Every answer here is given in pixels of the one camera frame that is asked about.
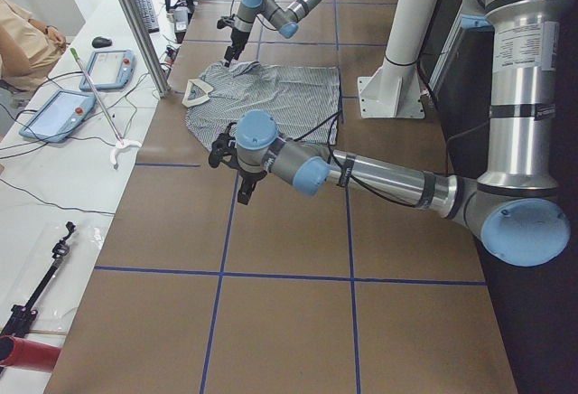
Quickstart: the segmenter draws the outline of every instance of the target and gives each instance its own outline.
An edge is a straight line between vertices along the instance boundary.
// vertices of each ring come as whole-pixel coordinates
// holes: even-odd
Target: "white mounting base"
[[[419,79],[414,69],[409,86],[404,88],[403,79],[397,78],[393,88],[381,87],[380,67],[372,77],[358,78],[359,107],[363,118],[425,118],[420,102]]]

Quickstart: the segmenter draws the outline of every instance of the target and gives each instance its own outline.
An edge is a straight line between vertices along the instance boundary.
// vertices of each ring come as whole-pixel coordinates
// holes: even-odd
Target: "label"
[[[495,34],[493,72],[556,69],[558,22],[534,23]]]

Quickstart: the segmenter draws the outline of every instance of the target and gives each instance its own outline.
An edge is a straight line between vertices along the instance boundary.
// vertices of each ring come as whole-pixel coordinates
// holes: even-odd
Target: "striped cloth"
[[[228,123],[238,121],[251,109],[266,111],[282,133],[296,138],[337,112],[339,106],[336,68],[268,66],[254,61],[228,70],[216,62],[200,78],[214,90],[208,102],[188,110],[186,125],[207,150]],[[303,141],[327,143],[330,125],[329,121]],[[331,131],[332,144],[337,137],[336,126]]]

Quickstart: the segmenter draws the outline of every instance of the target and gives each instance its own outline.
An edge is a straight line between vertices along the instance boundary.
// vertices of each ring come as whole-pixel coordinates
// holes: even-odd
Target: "person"
[[[66,37],[57,28],[0,0],[0,80],[9,87],[34,91],[65,50]]]

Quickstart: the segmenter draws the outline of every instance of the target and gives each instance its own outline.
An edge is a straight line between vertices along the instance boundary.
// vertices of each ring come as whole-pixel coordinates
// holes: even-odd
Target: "black mouse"
[[[112,44],[112,40],[107,39],[106,37],[95,37],[92,39],[92,47],[93,48],[106,48]]]

